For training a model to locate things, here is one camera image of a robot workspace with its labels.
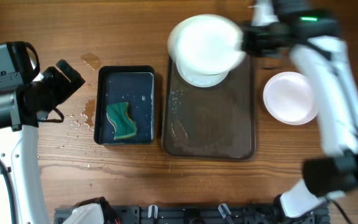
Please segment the green yellow sponge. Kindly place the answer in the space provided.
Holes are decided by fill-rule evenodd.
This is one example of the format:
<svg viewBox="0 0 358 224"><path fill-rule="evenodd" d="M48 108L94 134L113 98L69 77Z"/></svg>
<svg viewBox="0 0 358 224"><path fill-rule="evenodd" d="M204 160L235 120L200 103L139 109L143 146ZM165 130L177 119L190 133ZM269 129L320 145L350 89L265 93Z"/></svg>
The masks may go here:
<svg viewBox="0 0 358 224"><path fill-rule="evenodd" d="M137 126L128 111L128 102L114 103L106 107L108 121L114 127L114 140L131 138L137 134Z"/></svg>

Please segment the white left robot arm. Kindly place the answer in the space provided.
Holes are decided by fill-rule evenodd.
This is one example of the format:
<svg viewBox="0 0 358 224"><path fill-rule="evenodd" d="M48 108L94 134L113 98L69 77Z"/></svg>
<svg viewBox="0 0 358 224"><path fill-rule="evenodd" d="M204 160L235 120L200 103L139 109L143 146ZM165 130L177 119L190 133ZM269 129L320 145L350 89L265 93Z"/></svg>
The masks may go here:
<svg viewBox="0 0 358 224"><path fill-rule="evenodd" d="M0 44L0 223L50 223L38 163L39 124L62 123L57 108L85 80L64 59L40 70L34 47Z"/></svg>

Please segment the white plate small blue stain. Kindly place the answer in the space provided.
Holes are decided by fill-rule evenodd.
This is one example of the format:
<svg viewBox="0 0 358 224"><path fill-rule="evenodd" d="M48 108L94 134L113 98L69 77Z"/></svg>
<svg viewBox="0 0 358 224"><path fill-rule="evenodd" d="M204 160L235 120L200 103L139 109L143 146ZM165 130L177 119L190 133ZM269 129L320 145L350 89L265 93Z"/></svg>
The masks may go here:
<svg viewBox="0 0 358 224"><path fill-rule="evenodd" d="M221 83L226 76L228 75L228 71L207 75L201 72L197 72L195 69L190 68L185 65L184 62L180 59L176 61L177 70L187 83L199 88L209 88Z"/></svg>

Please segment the white plate large blue stain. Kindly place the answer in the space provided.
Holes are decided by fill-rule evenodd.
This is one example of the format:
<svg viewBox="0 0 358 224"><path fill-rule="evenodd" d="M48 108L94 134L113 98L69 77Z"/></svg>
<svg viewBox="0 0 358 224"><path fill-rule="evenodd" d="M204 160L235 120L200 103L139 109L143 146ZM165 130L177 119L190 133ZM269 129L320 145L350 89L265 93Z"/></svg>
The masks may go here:
<svg viewBox="0 0 358 224"><path fill-rule="evenodd" d="M177 24L168 37L168 52L176 62L205 75L230 71L245 58L243 31L230 19L200 14Z"/></svg>

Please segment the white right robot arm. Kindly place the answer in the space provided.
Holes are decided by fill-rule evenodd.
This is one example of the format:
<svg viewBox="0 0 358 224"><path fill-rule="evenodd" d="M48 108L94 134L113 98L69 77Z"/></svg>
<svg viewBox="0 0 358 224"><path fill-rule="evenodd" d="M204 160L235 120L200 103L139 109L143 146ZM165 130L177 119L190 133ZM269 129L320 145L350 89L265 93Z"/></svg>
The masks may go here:
<svg viewBox="0 0 358 224"><path fill-rule="evenodd" d="M257 1L242 50L276 57L282 48L310 80L325 156L304 162L302 179L279 195L280 222L294 221L358 189L358 90L336 16L307 1Z"/></svg>

